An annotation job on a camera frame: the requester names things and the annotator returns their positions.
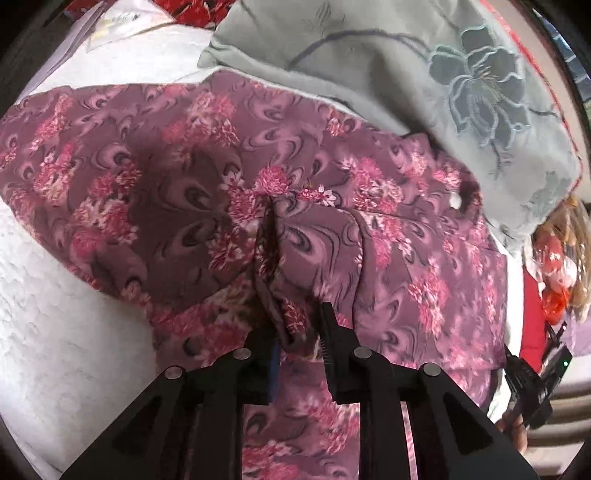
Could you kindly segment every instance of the embroidered flower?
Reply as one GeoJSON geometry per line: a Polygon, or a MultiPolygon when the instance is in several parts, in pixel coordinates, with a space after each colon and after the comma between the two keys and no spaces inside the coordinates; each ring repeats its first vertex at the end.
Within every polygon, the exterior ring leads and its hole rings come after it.
{"type": "Polygon", "coordinates": [[[258,229],[264,210],[258,195],[252,190],[238,189],[230,195],[228,215],[232,222],[249,232],[258,229]]]}
{"type": "Polygon", "coordinates": [[[329,120],[326,124],[326,131],[333,137],[339,137],[347,133],[347,130],[345,129],[344,114],[331,107],[329,120]]]}
{"type": "Polygon", "coordinates": [[[336,196],[332,190],[326,190],[323,185],[318,189],[313,187],[305,187],[297,193],[298,200],[305,202],[316,202],[327,207],[335,206],[336,196]]]}
{"type": "Polygon", "coordinates": [[[241,189],[244,187],[244,180],[242,179],[242,172],[229,172],[227,175],[222,177],[222,184],[219,186],[220,190],[227,192],[241,189]]]}
{"type": "Polygon", "coordinates": [[[215,237],[207,242],[207,253],[211,258],[209,270],[216,271],[223,271],[228,265],[245,258],[237,236],[226,230],[217,231],[215,237]]]}
{"type": "Polygon", "coordinates": [[[457,192],[462,183],[460,172],[447,163],[433,174],[433,179],[445,184],[450,192],[457,192]]]}
{"type": "Polygon", "coordinates": [[[326,381],[319,385],[318,392],[299,402],[295,413],[316,423],[320,446],[329,455],[340,452],[350,438],[359,436],[359,404],[337,405],[330,398],[326,381]]]}
{"type": "Polygon", "coordinates": [[[74,146],[68,143],[57,159],[48,155],[40,165],[40,171],[33,182],[33,190],[49,205],[63,205],[67,198],[70,182],[78,166],[72,163],[74,146]]]}
{"type": "Polygon", "coordinates": [[[457,51],[438,46],[429,59],[429,73],[450,88],[449,107],[458,133],[470,128],[481,147],[494,142],[508,150],[516,134],[530,126],[517,56],[497,47],[484,25],[464,30],[462,47],[457,51]]]}
{"type": "Polygon", "coordinates": [[[445,318],[441,310],[449,298],[449,290],[444,280],[438,278],[432,268],[421,278],[408,286],[408,293],[418,303],[419,325],[423,331],[439,337],[445,318]]]}
{"type": "Polygon", "coordinates": [[[217,97],[212,105],[212,113],[224,118],[231,118],[235,111],[236,107],[232,105],[232,101],[228,95],[217,97]]]}
{"type": "Polygon", "coordinates": [[[212,139],[223,147],[229,147],[238,143],[236,128],[230,123],[230,120],[218,122],[212,129],[212,139]]]}
{"type": "Polygon", "coordinates": [[[36,152],[39,146],[47,140],[54,138],[66,127],[65,113],[70,107],[74,105],[74,99],[67,95],[61,94],[56,102],[51,117],[37,127],[35,131],[35,139],[31,142],[31,151],[36,152]]]}
{"type": "Polygon", "coordinates": [[[17,157],[17,145],[14,144],[10,150],[0,154],[0,171],[8,167],[17,157]]]}
{"type": "Polygon", "coordinates": [[[263,446],[245,445],[242,448],[242,477],[252,480],[294,480],[299,473],[298,467],[279,460],[291,454],[290,447],[274,440],[263,446]]]}
{"type": "Polygon", "coordinates": [[[484,298],[486,316],[488,321],[493,325],[496,317],[497,291],[495,279],[492,274],[488,274],[486,281],[484,282],[484,298]]]}
{"type": "Polygon", "coordinates": [[[70,249],[74,257],[83,262],[89,262],[94,257],[96,249],[102,242],[103,239],[95,230],[80,229],[72,235],[70,249]]]}
{"type": "Polygon", "coordinates": [[[306,311],[289,299],[282,299],[285,328],[294,338],[305,338],[308,325],[306,311]]]}
{"type": "Polygon", "coordinates": [[[201,367],[209,367],[228,352],[244,345],[250,328],[240,321],[214,322],[203,327],[199,332],[201,348],[195,356],[200,360],[201,367]]]}
{"type": "Polygon", "coordinates": [[[290,182],[281,167],[262,168],[255,180],[255,189],[271,196],[285,195],[290,182]]]}
{"type": "Polygon", "coordinates": [[[137,240],[138,227],[128,218],[129,204],[119,199],[93,200],[87,197],[74,210],[73,219],[85,227],[97,227],[107,238],[131,245],[137,240]]]}

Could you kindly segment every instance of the white quilted bedsheet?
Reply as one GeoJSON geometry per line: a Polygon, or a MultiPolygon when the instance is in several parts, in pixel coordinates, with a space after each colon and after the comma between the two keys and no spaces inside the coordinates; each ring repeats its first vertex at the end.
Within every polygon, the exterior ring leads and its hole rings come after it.
{"type": "Polygon", "coordinates": [[[58,478],[154,376],[142,313],[74,277],[0,200],[0,412],[41,476],[58,478]]]}

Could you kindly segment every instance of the floral fabric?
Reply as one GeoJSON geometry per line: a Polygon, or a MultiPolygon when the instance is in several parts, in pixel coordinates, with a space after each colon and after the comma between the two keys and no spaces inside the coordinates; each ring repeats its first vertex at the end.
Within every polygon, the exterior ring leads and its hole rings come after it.
{"type": "Polygon", "coordinates": [[[505,258],[475,179],[423,134],[226,71],[61,87],[0,121],[0,193],[70,271],[145,310],[160,370],[211,365],[275,325],[278,397],[246,409],[245,478],[358,474],[359,407],[330,400],[320,301],[478,404],[504,358],[505,258]]]}

